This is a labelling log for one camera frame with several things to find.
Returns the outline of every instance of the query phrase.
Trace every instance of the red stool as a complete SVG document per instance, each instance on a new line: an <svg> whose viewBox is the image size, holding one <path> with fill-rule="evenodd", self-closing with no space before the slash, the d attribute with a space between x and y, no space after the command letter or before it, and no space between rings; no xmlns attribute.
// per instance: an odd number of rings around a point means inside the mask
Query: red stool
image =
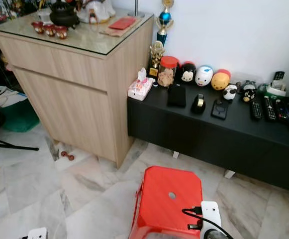
<svg viewBox="0 0 289 239"><path fill-rule="evenodd" d="M149 233L163 233L198 239L199 230L188 230L196 219L183 208L201 206L200 179L192 172L153 166L147 168L136 193L136 204L129 239L143 239Z"/></svg>

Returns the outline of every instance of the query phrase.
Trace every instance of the trophy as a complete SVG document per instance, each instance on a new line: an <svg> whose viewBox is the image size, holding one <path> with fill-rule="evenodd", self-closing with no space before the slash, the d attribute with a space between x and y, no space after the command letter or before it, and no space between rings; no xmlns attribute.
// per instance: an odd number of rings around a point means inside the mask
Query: trophy
<svg viewBox="0 0 289 239"><path fill-rule="evenodd" d="M169 13L169 8L174 4L174 0L162 0L164 11L161 12L160 16L155 18L157 26L160 28L157 34L158 41L165 44L166 37L168 36L167 29L173 25L173 20L171 14Z"/></svg>
<svg viewBox="0 0 289 239"><path fill-rule="evenodd" d="M163 43L161 41L154 42L154 44L150 46L150 49L151 49L151 60L149 66L149 76L154 79L157 79L159 72L158 69L159 64L165 50L163 48Z"/></svg>

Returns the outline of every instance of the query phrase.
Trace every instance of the tile floor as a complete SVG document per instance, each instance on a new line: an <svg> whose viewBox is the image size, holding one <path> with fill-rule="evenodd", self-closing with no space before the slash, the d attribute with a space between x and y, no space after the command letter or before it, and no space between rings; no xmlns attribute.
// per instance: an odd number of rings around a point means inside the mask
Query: tile floor
<svg viewBox="0 0 289 239"><path fill-rule="evenodd" d="M222 226L235 239L289 239L289 192L136 140L124 164L54 146L41 125L27 133L0 130L0 139L40 150L0 149L0 239L47 227L49 239L127 239L134 193L151 165L193 171L205 200L217 201ZM63 149L74 161L59 157ZM150 235L149 238L170 238Z"/></svg>

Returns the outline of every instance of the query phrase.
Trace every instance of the black wallet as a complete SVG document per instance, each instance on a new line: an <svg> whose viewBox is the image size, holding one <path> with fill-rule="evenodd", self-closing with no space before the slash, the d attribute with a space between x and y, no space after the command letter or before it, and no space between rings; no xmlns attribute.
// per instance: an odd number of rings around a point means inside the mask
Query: black wallet
<svg viewBox="0 0 289 239"><path fill-rule="evenodd" d="M186 106L186 91L185 87L180 85L170 85L169 86L169 97L168 105L169 106Z"/></svg>

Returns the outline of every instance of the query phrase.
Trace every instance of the glass jar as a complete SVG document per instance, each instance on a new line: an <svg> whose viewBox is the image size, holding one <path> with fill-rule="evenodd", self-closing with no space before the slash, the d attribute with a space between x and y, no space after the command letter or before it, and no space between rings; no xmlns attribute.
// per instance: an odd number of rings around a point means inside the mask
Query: glass jar
<svg viewBox="0 0 289 239"><path fill-rule="evenodd" d="M173 56L163 56L161 58L158 76L160 86L168 87L173 84L178 63L179 60Z"/></svg>

